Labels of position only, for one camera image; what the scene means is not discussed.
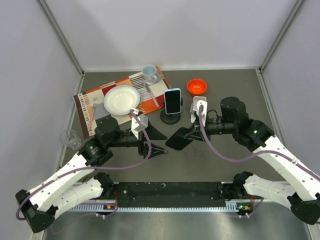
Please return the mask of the white plate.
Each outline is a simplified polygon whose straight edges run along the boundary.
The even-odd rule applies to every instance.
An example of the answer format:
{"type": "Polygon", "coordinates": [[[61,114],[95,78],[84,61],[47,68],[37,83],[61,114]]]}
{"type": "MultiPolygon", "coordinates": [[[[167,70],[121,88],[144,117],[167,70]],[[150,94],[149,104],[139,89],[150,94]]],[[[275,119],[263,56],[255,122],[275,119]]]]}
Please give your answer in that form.
{"type": "Polygon", "coordinates": [[[123,116],[140,104],[140,93],[129,85],[119,85],[110,89],[103,99],[103,106],[108,113],[123,116]]]}

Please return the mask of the white plastic phone stand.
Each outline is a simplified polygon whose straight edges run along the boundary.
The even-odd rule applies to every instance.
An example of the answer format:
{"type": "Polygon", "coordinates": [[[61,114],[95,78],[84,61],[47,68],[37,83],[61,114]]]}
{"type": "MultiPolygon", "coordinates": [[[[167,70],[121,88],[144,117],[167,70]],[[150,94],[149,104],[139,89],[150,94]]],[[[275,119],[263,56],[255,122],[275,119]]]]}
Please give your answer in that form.
{"type": "Polygon", "coordinates": [[[207,102],[207,98],[205,96],[194,96],[193,97],[193,102],[190,106],[190,121],[191,123],[194,123],[196,120],[196,117],[199,116],[199,107],[203,106],[203,110],[202,110],[202,123],[203,126],[206,125],[206,118],[207,118],[207,107],[208,107],[208,102],[207,102]]]}

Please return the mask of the black smartphone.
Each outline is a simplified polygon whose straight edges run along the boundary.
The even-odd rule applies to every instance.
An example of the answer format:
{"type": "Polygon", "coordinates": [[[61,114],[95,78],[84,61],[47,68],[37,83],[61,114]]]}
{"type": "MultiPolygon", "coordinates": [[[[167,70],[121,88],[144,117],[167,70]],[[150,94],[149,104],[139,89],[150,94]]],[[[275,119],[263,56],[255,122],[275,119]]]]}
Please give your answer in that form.
{"type": "Polygon", "coordinates": [[[166,142],[165,145],[171,149],[181,151],[192,143],[193,139],[185,138],[185,135],[189,132],[188,128],[179,128],[166,142]]]}

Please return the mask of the light blue smartphone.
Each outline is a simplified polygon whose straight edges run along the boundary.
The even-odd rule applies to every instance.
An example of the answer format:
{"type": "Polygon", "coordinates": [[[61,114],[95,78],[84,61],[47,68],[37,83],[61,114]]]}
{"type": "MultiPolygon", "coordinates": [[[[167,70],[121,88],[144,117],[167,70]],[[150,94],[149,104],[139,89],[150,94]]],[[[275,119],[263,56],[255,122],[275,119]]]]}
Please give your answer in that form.
{"type": "Polygon", "coordinates": [[[164,91],[164,108],[168,115],[181,112],[182,96],[180,88],[170,88],[164,91]]]}

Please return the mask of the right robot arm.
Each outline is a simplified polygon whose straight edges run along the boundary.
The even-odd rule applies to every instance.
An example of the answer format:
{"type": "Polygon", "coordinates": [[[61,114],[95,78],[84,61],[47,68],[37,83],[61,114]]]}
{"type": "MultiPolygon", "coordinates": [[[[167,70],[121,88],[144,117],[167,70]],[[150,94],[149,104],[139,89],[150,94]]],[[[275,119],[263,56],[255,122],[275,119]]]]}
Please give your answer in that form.
{"type": "Polygon", "coordinates": [[[286,183],[263,179],[256,174],[243,172],[233,180],[233,192],[239,198],[253,195],[278,203],[302,222],[315,225],[320,222],[320,177],[294,156],[260,120],[249,118],[246,105],[237,97],[226,97],[220,102],[221,116],[210,120],[205,97],[195,96],[190,107],[192,127],[184,138],[209,143],[211,135],[231,134],[246,147],[251,155],[241,159],[228,158],[213,145],[211,150],[220,158],[241,163],[259,157],[268,163],[286,183]]]}

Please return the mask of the light blue mug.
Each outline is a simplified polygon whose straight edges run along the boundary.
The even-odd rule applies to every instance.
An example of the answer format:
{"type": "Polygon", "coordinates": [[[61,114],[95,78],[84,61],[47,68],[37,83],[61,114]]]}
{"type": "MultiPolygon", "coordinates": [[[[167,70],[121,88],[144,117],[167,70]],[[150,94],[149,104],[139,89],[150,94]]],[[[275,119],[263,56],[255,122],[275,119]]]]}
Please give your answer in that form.
{"type": "Polygon", "coordinates": [[[157,68],[152,65],[148,64],[142,68],[142,74],[144,76],[144,80],[148,85],[153,85],[157,83],[158,77],[157,74],[157,68]]]}

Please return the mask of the clear drinking glass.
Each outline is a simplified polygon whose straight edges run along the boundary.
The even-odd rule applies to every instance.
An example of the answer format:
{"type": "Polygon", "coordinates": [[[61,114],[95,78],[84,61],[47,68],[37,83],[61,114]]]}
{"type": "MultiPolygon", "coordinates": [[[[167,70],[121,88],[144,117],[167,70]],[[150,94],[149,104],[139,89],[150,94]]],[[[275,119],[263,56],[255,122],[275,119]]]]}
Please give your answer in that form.
{"type": "Polygon", "coordinates": [[[59,136],[59,140],[64,146],[72,150],[78,150],[82,145],[80,137],[73,129],[63,131],[59,136]]]}

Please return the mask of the orange plastic bowl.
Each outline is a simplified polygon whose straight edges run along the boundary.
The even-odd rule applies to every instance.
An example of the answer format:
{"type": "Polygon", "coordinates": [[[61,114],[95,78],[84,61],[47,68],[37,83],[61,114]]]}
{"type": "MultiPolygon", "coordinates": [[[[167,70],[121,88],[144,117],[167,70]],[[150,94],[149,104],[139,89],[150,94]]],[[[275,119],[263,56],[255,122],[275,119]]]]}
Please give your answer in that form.
{"type": "Polygon", "coordinates": [[[200,78],[191,79],[186,86],[191,96],[202,96],[208,89],[207,83],[200,78]]]}

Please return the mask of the black round-base phone stand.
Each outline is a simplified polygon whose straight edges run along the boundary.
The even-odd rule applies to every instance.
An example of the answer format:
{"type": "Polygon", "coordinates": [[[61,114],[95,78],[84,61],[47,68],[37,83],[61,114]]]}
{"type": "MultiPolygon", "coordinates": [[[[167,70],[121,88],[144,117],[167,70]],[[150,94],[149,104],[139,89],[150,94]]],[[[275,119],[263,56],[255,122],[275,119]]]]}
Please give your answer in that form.
{"type": "Polygon", "coordinates": [[[180,98],[180,112],[167,114],[166,113],[166,102],[163,100],[163,109],[160,112],[160,120],[167,125],[174,125],[178,123],[181,119],[181,112],[183,106],[183,98],[180,98]]]}

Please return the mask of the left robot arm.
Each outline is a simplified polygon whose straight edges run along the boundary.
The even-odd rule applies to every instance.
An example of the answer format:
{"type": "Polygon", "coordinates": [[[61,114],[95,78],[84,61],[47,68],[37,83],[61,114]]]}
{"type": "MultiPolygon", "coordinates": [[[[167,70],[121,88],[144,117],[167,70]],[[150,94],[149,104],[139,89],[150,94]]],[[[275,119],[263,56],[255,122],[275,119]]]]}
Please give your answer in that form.
{"type": "Polygon", "coordinates": [[[121,130],[117,120],[108,116],[94,132],[94,137],[51,177],[30,190],[16,193],[16,217],[26,221],[33,233],[44,231],[60,215],[81,203],[113,194],[114,183],[103,172],[104,164],[113,157],[112,148],[136,147],[145,161],[167,154],[166,149],[151,142],[167,137],[141,112],[132,117],[130,129],[121,130]]]}

